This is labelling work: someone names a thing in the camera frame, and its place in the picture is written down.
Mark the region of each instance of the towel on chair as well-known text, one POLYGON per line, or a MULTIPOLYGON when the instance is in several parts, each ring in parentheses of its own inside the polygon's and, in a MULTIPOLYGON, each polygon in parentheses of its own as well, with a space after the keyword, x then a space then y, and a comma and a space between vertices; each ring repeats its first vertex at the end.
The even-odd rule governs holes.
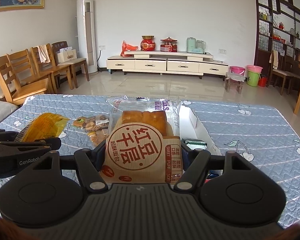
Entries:
POLYGON ((270 60, 269 63, 272 63, 272 55, 274 55, 274 59, 273 59, 273 68, 274 69, 278 69, 278 65, 279 65, 279 57, 278 57, 278 51, 277 50, 273 50, 271 55, 270 55, 270 60))
POLYGON ((41 63, 49 63, 50 58, 46 45, 37 46, 41 63))

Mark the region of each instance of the drawer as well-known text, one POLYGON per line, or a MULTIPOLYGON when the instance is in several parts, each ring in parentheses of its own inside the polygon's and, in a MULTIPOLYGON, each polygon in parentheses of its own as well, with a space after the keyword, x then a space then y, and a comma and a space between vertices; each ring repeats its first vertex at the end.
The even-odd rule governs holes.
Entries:
POLYGON ((107 69, 134 69, 134 59, 107 59, 107 69))
POLYGON ((137 70, 167 70, 166 60, 138 60, 136 59, 135 69, 137 70))
POLYGON ((187 61, 169 61, 167 63, 168 71, 199 72, 199 62, 187 61))
POLYGON ((225 76, 226 73, 229 72, 229 66, 210 63, 199 63, 199 72, 225 76))

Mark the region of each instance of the power outlet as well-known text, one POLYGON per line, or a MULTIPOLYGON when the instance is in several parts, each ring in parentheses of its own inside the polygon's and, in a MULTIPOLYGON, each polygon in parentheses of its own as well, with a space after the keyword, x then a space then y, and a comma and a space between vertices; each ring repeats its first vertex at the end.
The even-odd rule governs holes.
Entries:
POLYGON ((225 49, 219 49, 219 54, 227 54, 227 51, 225 49))

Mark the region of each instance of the standing air conditioner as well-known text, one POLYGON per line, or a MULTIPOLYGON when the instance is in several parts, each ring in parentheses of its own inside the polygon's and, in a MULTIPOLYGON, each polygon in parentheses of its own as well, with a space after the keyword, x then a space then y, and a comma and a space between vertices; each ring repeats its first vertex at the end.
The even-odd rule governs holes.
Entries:
POLYGON ((89 73, 97 72, 93 0, 77 0, 77 21, 80 57, 87 59, 89 73))

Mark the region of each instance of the orange plastic bag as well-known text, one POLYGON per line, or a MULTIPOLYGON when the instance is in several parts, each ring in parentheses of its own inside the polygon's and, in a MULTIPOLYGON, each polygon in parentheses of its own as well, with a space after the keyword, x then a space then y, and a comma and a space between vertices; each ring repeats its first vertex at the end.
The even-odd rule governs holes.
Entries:
POLYGON ((130 57, 131 55, 125 55, 125 51, 127 50, 137 50, 138 49, 138 46, 132 46, 130 44, 127 44, 125 41, 123 41, 122 43, 122 52, 121 52, 121 57, 130 57))

